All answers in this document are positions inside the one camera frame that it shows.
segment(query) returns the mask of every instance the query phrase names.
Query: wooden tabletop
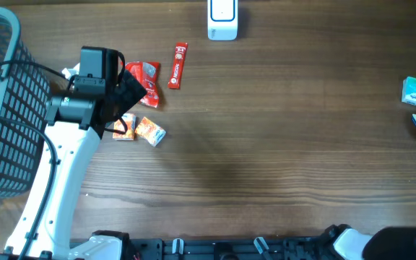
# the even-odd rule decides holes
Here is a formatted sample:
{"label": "wooden tabletop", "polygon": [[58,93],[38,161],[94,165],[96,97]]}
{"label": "wooden tabletop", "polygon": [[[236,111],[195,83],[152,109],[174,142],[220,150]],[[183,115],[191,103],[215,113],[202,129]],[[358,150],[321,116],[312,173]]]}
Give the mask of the wooden tabletop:
{"label": "wooden tabletop", "polygon": [[[73,238],[318,235],[347,223],[374,234],[416,225],[416,3],[248,1],[238,39],[207,38],[205,2],[11,6],[37,61],[79,62],[82,46],[159,61],[161,104],[138,117],[167,131],[157,147],[105,134]],[[180,90],[167,88],[188,43]],[[0,201],[0,251],[27,196]]]}

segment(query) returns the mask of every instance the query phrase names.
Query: white box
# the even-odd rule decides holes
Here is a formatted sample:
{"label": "white box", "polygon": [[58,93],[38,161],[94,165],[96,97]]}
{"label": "white box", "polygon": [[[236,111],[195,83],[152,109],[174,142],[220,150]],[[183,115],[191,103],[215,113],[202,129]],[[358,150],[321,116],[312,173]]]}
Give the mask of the white box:
{"label": "white box", "polygon": [[238,0],[208,1],[208,38],[235,40],[238,31]]}

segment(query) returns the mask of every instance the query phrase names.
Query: red snack bag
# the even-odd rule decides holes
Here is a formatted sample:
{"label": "red snack bag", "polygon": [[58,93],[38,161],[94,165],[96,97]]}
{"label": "red snack bag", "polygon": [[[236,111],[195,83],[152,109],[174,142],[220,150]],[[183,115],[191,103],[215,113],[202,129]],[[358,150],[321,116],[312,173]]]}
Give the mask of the red snack bag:
{"label": "red snack bag", "polygon": [[127,69],[141,83],[147,91],[147,95],[141,99],[141,104],[156,108],[158,106],[158,92],[155,83],[160,69],[158,62],[135,61],[126,64]]}
{"label": "red snack bag", "polygon": [[173,73],[171,74],[168,87],[170,89],[179,90],[181,86],[182,69],[184,68],[184,61],[186,60],[187,43],[176,43]]}

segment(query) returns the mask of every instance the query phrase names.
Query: small blue carton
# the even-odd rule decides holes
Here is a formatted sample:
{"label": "small blue carton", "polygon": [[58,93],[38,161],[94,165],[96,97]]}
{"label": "small blue carton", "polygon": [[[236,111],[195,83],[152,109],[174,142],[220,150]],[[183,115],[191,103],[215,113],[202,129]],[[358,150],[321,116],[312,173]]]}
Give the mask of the small blue carton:
{"label": "small blue carton", "polygon": [[416,79],[407,77],[402,88],[402,102],[416,105]]}

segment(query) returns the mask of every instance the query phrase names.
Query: basket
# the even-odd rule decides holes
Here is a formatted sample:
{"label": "basket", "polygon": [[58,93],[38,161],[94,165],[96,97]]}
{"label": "basket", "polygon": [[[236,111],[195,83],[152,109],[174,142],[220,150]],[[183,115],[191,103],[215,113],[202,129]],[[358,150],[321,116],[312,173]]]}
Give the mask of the basket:
{"label": "basket", "polygon": [[[34,61],[20,40],[14,13],[0,7],[0,61]],[[0,116],[25,122],[44,131],[49,82],[41,69],[4,65],[0,70]],[[44,140],[23,126],[0,122],[0,198],[31,189]]]}

